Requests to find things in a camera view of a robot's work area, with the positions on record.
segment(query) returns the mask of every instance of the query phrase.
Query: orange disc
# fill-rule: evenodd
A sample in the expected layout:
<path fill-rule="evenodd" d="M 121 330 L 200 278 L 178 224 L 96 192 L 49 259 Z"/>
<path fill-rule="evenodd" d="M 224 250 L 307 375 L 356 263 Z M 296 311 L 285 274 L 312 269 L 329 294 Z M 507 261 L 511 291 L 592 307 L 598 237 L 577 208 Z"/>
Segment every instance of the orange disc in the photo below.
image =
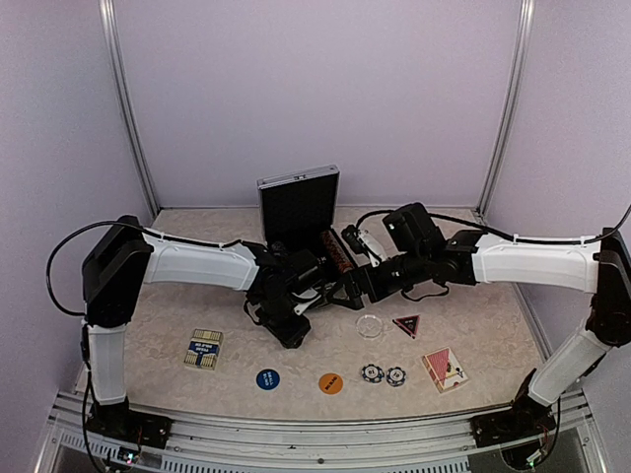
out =
<path fill-rule="evenodd" d="M 337 394 L 344 387 L 342 376 L 328 372 L 319 379 L 319 388 L 324 394 Z"/>

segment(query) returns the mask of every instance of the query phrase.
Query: blue disc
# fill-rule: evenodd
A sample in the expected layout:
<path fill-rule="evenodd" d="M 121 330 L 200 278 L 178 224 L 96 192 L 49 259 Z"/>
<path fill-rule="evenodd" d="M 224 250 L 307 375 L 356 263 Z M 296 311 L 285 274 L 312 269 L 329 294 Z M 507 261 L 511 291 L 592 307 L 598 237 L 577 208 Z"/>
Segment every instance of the blue disc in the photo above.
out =
<path fill-rule="evenodd" d="M 269 391 L 280 383 L 280 375 L 275 370 L 263 370 L 256 375 L 256 384 L 261 389 Z"/>

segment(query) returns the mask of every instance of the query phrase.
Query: triangular object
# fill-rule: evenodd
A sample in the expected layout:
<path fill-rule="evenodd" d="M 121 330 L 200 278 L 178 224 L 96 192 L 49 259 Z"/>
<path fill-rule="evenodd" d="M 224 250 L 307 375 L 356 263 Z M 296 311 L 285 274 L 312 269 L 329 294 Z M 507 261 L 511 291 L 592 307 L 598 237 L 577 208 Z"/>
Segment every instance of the triangular object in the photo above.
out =
<path fill-rule="evenodd" d="M 419 315 L 411 315 L 409 317 L 395 318 L 392 322 L 394 322 L 394 325 L 403 330 L 410 337 L 416 338 L 419 318 Z"/>

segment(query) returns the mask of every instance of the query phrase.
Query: black and white poker chip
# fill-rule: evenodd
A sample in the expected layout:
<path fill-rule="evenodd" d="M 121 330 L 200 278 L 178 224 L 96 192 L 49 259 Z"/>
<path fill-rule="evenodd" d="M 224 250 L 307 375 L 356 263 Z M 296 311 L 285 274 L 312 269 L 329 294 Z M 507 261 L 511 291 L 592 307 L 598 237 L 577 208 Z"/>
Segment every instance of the black and white poker chip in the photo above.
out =
<path fill-rule="evenodd" d="M 362 368 L 362 378 L 367 382 L 382 382 L 384 379 L 384 370 L 373 364 L 365 365 Z"/>
<path fill-rule="evenodd" d="M 387 371 L 386 381 L 392 387 L 399 387 L 405 383 L 405 371 L 400 367 L 390 368 Z"/>

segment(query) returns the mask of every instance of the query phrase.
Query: open case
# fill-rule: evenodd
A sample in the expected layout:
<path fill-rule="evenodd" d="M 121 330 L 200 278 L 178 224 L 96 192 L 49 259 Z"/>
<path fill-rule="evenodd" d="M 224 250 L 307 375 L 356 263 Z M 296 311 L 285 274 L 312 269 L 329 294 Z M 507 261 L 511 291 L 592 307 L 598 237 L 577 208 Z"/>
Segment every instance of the open case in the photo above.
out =
<path fill-rule="evenodd" d="M 335 165 L 257 182 L 265 240 L 273 252 L 309 250 L 329 283 L 355 261 L 333 229 L 339 169 Z"/>

